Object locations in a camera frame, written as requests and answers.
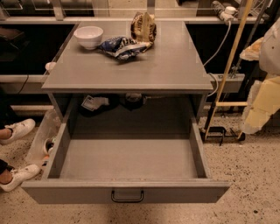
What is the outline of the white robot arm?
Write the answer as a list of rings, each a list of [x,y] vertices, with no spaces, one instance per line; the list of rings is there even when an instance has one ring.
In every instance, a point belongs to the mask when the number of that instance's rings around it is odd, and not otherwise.
[[[243,60],[258,60],[267,73],[264,81],[252,85],[241,117],[241,131],[255,134],[280,109],[280,18],[262,38],[243,50]]]

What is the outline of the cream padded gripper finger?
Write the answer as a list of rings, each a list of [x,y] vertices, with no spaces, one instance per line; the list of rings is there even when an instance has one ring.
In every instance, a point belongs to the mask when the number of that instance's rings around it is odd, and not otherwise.
[[[267,74],[264,81],[256,80],[243,110],[240,128],[245,134],[255,134],[280,109],[280,76]]]

